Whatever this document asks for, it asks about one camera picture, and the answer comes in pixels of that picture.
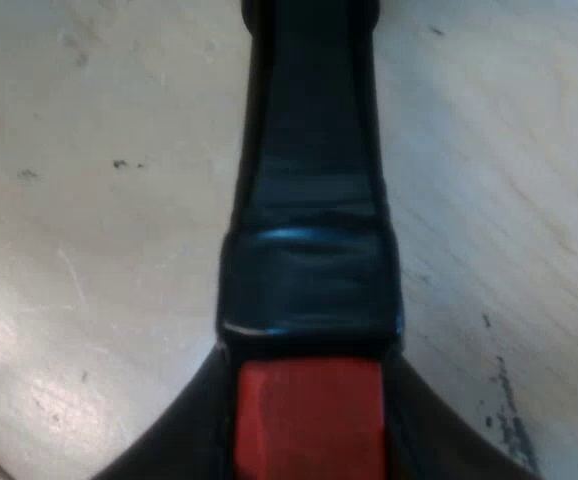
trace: wooden surface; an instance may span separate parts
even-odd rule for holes
[[[406,355],[578,479],[578,0],[383,0]],[[0,464],[83,479],[213,341],[249,39],[236,0],[0,0]]]

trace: dark spot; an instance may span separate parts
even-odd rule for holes
[[[76,48],[78,46],[78,40],[73,35],[63,35],[62,36],[62,44],[68,48]]]
[[[85,52],[80,52],[76,57],[76,67],[84,67],[85,65],[87,65],[88,61],[89,55],[87,55]]]
[[[533,441],[529,437],[525,424],[520,417],[513,417],[513,429],[516,432],[516,437],[518,439],[518,448],[525,457],[527,467],[529,467],[534,474],[540,475],[536,449],[534,448]]]
[[[25,170],[18,172],[18,178],[20,180],[36,180],[38,178],[38,174],[33,170],[26,168]]]
[[[429,25],[429,31],[435,35],[438,35],[439,37],[445,36],[445,32],[443,32],[439,28],[434,27],[433,25]]]
[[[513,395],[513,388],[511,387],[511,382],[509,381],[509,374],[507,373],[507,365],[505,364],[505,359],[501,356],[496,357],[498,359],[498,380],[502,385],[502,391],[505,394],[505,400],[509,406],[509,410],[512,413],[518,413],[516,408],[516,400]]]
[[[509,373],[507,372],[505,359],[501,356],[496,358],[498,359],[498,381],[502,386],[506,407],[512,414],[512,420],[509,422],[505,414],[505,405],[500,406],[498,420],[500,421],[500,429],[502,431],[502,443],[507,446],[507,453],[511,458],[519,460],[535,475],[540,476],[540,468],[538,466],[535,447],[527,433],[527,429],[525,428],[522,419],[518,415],[518,407],[516,406],[513,387],[509,380]]]
[[[498,414],[498,421],[500,422],[500,431],[502,432],[502,444],[507,447],[507,453],[514,460],[518,456],[518,446],[514,441],[514,431],[509,425],[509,421],[504,413]]]

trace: black plastic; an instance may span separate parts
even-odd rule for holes
[[[382,180],[375,1],[248,1],[247,127],[218,331],[227,342],[399,342]]]

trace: scratch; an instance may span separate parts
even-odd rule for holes
[[[129,444],[131,442],[131,436],[129,435],[129,431],[127,430],[127,426],[125,425],[124,420],[122,417],[118,417],[118,426],[120,427],[120,432],[125,439],[125,442]]]
[[[20,307],[17,313],[44,313],[50,312],[52,310],[74,310],[75,307],[73,305],[31,305]]]
[[[58,248],[58,256],[67,264],[67,268],[69,268],[69,273],[71,274],[73,284],[76,287],[76,291],[78,292],[80,303],[82,303],[83,307],[89,308],[87,297],[85,297],[85,292],[82,289],[82,284],[80,283],[76,269],[73,267],[73,263],[71,263],[71,260],[69,260],[69,257],[62,248]]]
[[[98,352],[98,353],[103,353],[105,355],[110,355],[111,352],[109,351],[108,348],[105,347],[101,347],[100,345],[94,345],[92,343],[87,343],[85,345],[86,348],[89,348],[90,350],[93,350],[94,352]]]

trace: red tab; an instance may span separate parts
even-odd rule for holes
[[[385,480],[380,365],[249,362],[238,378],[236,480]]]

